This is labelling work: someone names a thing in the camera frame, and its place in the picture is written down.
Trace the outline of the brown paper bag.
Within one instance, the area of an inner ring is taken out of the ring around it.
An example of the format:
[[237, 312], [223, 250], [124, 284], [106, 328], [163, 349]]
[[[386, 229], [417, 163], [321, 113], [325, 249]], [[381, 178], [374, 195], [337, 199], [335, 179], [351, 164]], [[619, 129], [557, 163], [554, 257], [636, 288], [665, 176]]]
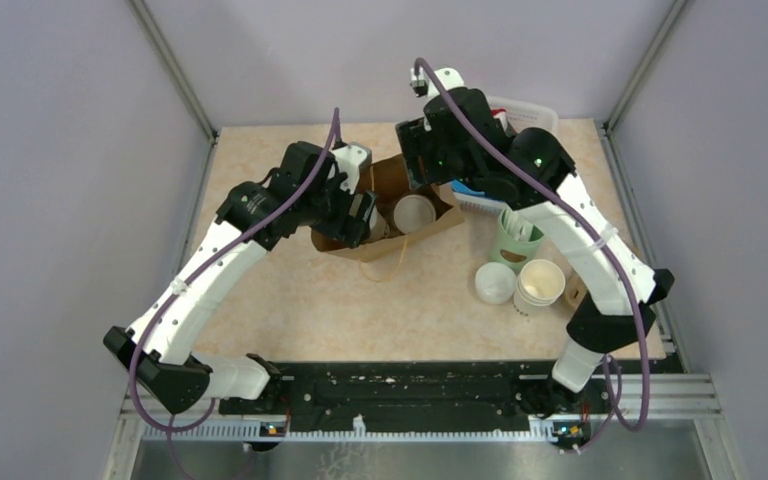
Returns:
[[[372, 191], [377, 195], [376, 206], [389, 224], [389, 236], [374, 243], [366, 240], [358, 247], [350, 249], [331, 241], [313, 231], [311, 243], [320, 253], [353, 260], [360, 273], [367, 280], [385, 283], [398, 275], [405, 263], [406, 252], [410, 246], [440, 234], [464, 222], [464, 215], [455, 200], [452, 188], [447, 185], [430, 185], [417, 189], [410, 187], [402, 155], [392, 156], [374, 162], [370, 170], [363, 174], [359, 183], [361, 191]], [[393, 223], [393, 210], [396, 203], [405, 195], [419, 194], [428, 197], [434, 204], [436, 221], [411, 234], [401, 233]], [[399, 255], [396, 266], [385, 274], [373, 274], [365, 265], [389, 254]]]

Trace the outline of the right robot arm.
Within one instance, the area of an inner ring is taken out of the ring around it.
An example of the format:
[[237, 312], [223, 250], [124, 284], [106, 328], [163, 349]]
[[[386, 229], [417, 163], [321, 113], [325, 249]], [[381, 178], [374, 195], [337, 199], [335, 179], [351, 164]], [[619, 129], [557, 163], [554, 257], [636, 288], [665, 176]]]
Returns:
[[421, 86], [416, 94], [427, 100], [422, 117], [396, 126], [410, 185], [459, 181], [504, 202], [554, 243], [588, 290], [546, 385], [549, 404], [572, 412], [586, 400], [602, 357], [646, 337], [652, 307], [675, 277], [649, 267], [613, 233], [554, 134], [538, 127], [514, 132], [479, 89], [441, 95]]

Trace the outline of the white paper cup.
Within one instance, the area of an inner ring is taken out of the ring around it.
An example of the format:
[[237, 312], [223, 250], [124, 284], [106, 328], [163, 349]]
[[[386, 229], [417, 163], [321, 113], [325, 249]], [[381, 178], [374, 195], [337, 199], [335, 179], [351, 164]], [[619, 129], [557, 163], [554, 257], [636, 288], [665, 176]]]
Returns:
[[374, 208], [369, 218], [369, 236], [367, 243], [374, 243], [389, 236], [389, 224], [377, 208]]

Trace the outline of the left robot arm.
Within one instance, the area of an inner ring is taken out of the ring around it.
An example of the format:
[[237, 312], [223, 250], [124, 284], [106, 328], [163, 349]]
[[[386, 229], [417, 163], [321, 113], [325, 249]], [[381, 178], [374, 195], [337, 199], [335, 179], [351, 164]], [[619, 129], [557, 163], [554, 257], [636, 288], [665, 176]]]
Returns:
[[279, 370], [256, 354], [196, 354], [193, 345], [238, 280], [300, 227], [348, 247], [370, 235], [376, 196], [358, 189], [371, 151], [339, 142], [330, 150], [290, 144], [259, 181], [232, 188], [195, 253], [159, 299], [127, 327], [112, 327], [105, 347], [167, 412], [202, 399], [241, 399], [257, 413], [279, 404]]

